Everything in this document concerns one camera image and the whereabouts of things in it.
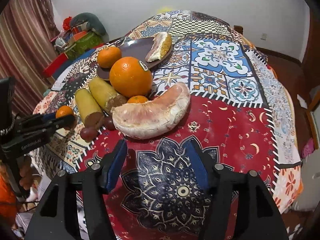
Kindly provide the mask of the person's hand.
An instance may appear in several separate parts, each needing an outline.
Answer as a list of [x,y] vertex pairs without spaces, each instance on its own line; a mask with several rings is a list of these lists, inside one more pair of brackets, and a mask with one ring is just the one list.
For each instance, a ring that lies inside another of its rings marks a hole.
[[29,190],[33,184],[33,171],[31,168],[31,157],[28,155],[24,156],[22,166],[20,167],[20,182],[19,184],[25,190]]

